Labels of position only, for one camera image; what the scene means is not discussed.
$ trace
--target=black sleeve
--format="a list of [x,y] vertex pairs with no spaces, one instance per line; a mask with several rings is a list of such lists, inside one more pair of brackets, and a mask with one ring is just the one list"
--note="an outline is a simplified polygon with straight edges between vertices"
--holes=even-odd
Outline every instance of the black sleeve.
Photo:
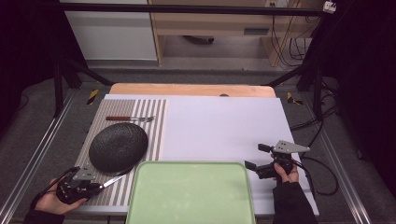
[[55,215],[43,211],[30,210],[26,215],[23,224],[62,224],[64,216]]
[[273,189],[274,224],[317,223],[311,204],[298,182],[285,182]]

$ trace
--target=white cabinet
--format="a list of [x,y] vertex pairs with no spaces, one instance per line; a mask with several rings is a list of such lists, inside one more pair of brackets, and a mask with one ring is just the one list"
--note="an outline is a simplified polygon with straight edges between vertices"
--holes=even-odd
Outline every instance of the white cabinet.
[[[145,0],[61,0],[64,3],[146,4]],[[65,12],[86,60],[156,61],[148,13]]]

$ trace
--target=striped mat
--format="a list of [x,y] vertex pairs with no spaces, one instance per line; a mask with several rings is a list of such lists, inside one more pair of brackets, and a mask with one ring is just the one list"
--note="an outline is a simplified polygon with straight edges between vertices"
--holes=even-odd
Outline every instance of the striped mat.
[[[152,122],[133,121],[134,124],[143,128],[148,135],[148,152],[142,161],[157,161],[163,138],[163,124],[166,115],[166,100],[103,100],[93,120],[85,143],[78,156],[76,166],[87,167],[93,170],[94,183],[104,184],[115,174],[103,174],[97,171],[90,163],[88,156],[92,139],[105,127],[124,121],[106,120],[106,116],[131,116],[150,117],[155,116]],[[134,183],[134,169],[123,179],[107,187],[97,197],[91,198],[84,205],[127,206],[129,205],[132,185]]]

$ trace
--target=light green plastic tray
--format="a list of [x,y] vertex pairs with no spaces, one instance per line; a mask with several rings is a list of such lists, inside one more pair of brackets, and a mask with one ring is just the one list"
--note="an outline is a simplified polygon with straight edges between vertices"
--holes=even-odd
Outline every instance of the light green plastic tray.
[[247,171],[237,162],[145,161],[126,223],[255,223]]

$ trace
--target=human hand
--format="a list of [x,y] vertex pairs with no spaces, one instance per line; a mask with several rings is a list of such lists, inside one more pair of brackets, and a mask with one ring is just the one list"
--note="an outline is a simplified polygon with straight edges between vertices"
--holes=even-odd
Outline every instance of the human hand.
[[282,183],[285,183],[288,181],[290,183],[298,182],[298,172],[297,172],[297,166],[295,164],[293,164],[293,168],[291,169],[291,172],[289,175],[286,174],[286,171],[278,163],[274,163],[274,168],[275,168],[276,172],[282,178]]
[[56,190],[58,188],[58,183],[54,184],[49,191],[44,194],[44,196],[38,200],[35,210],[48,212],[56,215],[64,215],[74,209],[79,208],[87,199],[80,199],[72,204],[63,203],[56,196]]

